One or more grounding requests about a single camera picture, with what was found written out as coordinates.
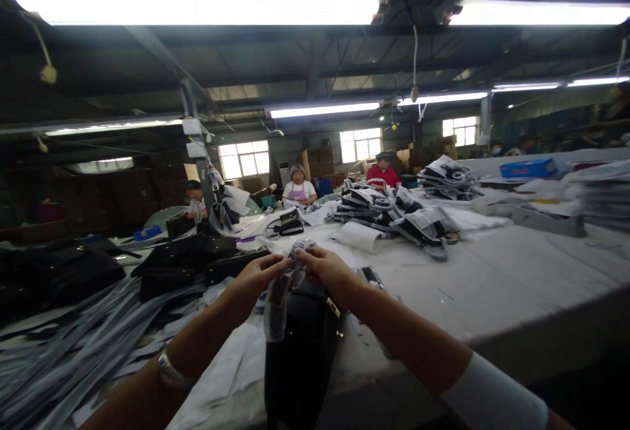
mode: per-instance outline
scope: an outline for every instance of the pink apron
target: pink apron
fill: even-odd
[[[289,200],[294,200],[295,202],[302,202],[306,200],[306,188],[304,183],[302,183],[302,190],[293,190],[295,183],[292,182],[291,184],[293,185],[291,186],[291,191],[289,192]]]

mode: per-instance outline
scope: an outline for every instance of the green basket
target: green basket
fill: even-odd
[[[264,196],[264,197],[261,197],[261,202],[262,202],[263,207],[273,207],[274,203],[276,203],[276,197]]]

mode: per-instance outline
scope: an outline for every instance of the red shirt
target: red shirt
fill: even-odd
[[[390,167],[385,169],[385,172],[381,171],[381,168],[378,166],[370,167],[367,173],[368,183],[370,179],[383,179],[390,187],[396,187],[396,183],[400,182],[400,179]]]

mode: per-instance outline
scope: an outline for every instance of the fluorescent light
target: fluorescent light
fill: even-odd
[[[379,0],[16,0],[51,25],[369,25]]]
[[[577,79],[567,87],[583,87],[585,85],[606,85],[611,83],[628,82],[630,77],[598,77],[597,79]]]
[[[401,105],[418,105],[428,103],[459,102],[460,100],[478,100],[488,96],[488,92],[455,93],[445,95],[420,95],[415,102],[410,98],[405,98]]]
[[[528,90],[549,90],[556,89],[562,85],[561,82],[544,83],[521,83],[521,84],[500,84],[495,85],[493,92],[520,92]]]
[[[367,102],[350,105],[315,106],[304,108],[286,108],[278,110],[267,110],[271,118],[287,118],[292,116],[306,115],[326,115],[347,112],[364,112],[366,110],[376,110],[383,104],[380,102]]]
[[[462,0],[451,25],[618,25],[630,5],[510,0]]]
[[[97,133],[99,131],[117,131],[122,129],[152,128],[161,126],[181,125],[182,120],[169,121],[136,121],[131,123],[113,123],[110,125],[87,125],[84,127],[60,128],[54,131],[46,131],[46,136],[80,135],[82,133]]]
[[[116,158],[113,160],[100,160],[100,161],[96,161],[96,162],[116,162],[116,161],[131,161],[131,157],[129,158]]]

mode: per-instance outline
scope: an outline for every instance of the bracelet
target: bracelet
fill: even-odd
[[[197,379],[191,379],[190,377],[183,376],[173,367],[169,361],[169,357],[166,355],[166,351],[158,358],[157,366],[159,368],[159,376],[162,379],[162,382],[171,389],[188,392],[197,383]]]

